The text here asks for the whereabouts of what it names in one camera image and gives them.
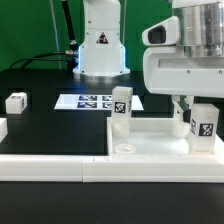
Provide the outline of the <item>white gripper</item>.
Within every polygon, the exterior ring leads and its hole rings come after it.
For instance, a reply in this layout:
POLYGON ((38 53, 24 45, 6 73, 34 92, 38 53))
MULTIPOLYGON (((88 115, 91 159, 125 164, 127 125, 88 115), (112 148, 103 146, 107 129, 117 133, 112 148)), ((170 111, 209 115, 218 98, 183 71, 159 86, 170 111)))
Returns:
POLYGON ((182 47, 150 47, 143 77, 150 93, 174 95, 174 116, 183 122, 190 121, 193 96, 224 98, 224 56, 189 58, 182 47))

